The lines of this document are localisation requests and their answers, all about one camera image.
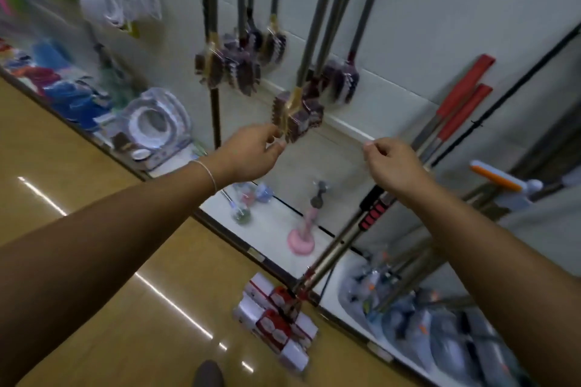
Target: floor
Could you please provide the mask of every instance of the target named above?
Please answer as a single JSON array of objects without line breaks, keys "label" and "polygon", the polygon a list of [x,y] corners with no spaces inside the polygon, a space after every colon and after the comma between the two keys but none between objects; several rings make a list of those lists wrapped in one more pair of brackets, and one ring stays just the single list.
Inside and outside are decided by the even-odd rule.
[{"label": "floor", "polygon": [[[0,98],[0,244],[138,182],[3,80]],[[313,309],[307,313],[320,333],[310,349],[310,366],[302,378],[289,374],[231,316],[243,284],[257,271],[189,219],[19,385],[187,386],[208,358],[219,363],[229,387],[417,385]]]}]

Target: white shelf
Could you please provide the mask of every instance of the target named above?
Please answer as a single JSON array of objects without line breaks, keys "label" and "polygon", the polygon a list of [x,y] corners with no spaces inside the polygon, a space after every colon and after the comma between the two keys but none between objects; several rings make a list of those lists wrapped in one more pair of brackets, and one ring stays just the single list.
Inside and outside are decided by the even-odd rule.
[{"label": "white shelf", "polygon": [[378,356],[382,359],[390,362],[390,357],[392,356],[398,361],[401,361],[403,364],[409,366],[418,374],[422,375],[426,379],[429,379],[434,384],[439,385],[440,387],[466,387],[465,384],[462,384],[456,381],[454,378],[448,376],[441,370],[439,370],[436,366],[433,366],[429,371],[425,370],[423,367],[416,364],[414,361],[410,360],[407,356],[405,356],[401,351],[399,351],[395,346],[393,346],[385,337],[377,338],[371,332],[363,328],[356,322],[347,312],[343,309],[341,304],[339,303],[338,293],[341,282],[347,272],[353,269],[355,266],[363,265],[365,263],[365,259],[358,254],[355,254],[352,251],[348,251],[345,256],[339,260],[337,265],[335,266],[335,271],[332,273],[327,288],[325,289],[325,293],[323,298],[321,299],[320,306],[327,310],[330,314],[333,314],[335,317],[355,329],[357,332],[361,333],[365,337],[367,337],[371,342],[375,343],[380,349],[387,352],[387,356],[375,352]]},{"label": "white shelf", "polygon": [[[186,147],[171,159],[150,171],[149,175],[157,177],[183,167],[191,161],[192,150],[193,145]],[[236,196],[232,187],[228,187],[227,191],[232,198]],[[313,229],[314,251],[308,256],[294,255],[287,246],[287,235],[290,230],[299,226],[302,218],[276,199],[272,199],[269,203],[256,202],[251,207],[252,219],[246,225],[238,225],[234,222],[230,215],[228,201],[221,193],[216,193],[206,200],[200,205],[200,208],[212,219],[295,278],[303,275],[332,240],[331,236],[316,227]],[[314,288],[317,294],[321,294],[326,281],[327,277],[322,279]]]}]

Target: bracelet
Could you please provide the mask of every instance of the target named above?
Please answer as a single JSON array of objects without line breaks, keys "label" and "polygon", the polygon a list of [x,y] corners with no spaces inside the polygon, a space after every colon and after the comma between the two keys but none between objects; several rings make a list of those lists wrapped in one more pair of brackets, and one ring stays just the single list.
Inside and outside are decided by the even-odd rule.
[{"label": "bracelet", "polygon": [[201,161],[199,161],[197,159],[194,159],[192,162],[196,162],[206,169],[206,171],[210,175],[210,178],[212,179],[212,182],[214,182],[214,194],[218,193],[218,185],[216,185],[216,180],[214,179],[214,175],[212,174],[210,169],[208,167],[206,167]]}]

